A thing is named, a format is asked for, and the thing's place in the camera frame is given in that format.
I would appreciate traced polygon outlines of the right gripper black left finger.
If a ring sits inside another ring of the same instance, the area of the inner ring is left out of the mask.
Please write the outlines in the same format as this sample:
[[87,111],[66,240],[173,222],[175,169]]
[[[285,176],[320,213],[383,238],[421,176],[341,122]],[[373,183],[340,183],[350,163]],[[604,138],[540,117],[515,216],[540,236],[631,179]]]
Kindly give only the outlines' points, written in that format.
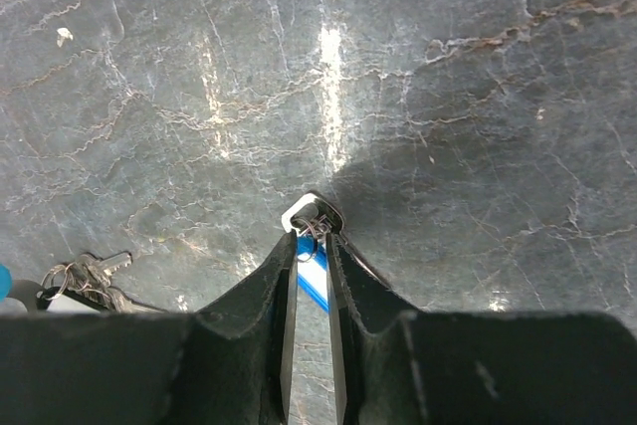
[[52,314],[33,281],[1,318],[5,424],[285,424],[297,238],[194,313]]

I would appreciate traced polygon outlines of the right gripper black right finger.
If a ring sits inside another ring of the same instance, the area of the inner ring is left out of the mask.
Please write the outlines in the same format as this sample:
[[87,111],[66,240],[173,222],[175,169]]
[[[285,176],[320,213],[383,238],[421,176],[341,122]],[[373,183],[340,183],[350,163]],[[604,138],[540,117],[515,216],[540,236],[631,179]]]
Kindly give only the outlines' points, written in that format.
[[636,339],[593,312],[428,313],[326,240],[341,424],[632,424]]

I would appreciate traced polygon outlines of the blue key tag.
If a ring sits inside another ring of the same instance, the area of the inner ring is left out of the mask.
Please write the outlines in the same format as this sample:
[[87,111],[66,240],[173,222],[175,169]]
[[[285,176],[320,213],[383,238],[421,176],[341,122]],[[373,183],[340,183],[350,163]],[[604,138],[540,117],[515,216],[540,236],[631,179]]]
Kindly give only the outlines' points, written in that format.
[[297,236],[298,284],[315,304],[329,312],[326,237],[339,234],[344,219],[323,196],[309,191],[281,216],[286,233]]

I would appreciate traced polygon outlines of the metal keyring plate blue handle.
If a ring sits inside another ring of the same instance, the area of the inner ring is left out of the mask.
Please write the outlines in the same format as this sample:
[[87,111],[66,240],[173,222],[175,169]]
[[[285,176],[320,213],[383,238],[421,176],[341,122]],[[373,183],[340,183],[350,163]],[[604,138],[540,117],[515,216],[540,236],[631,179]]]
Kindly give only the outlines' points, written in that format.
[[0,265],[0,301],[4,301],[9,296],[12,286],[10,271],[4,265]]

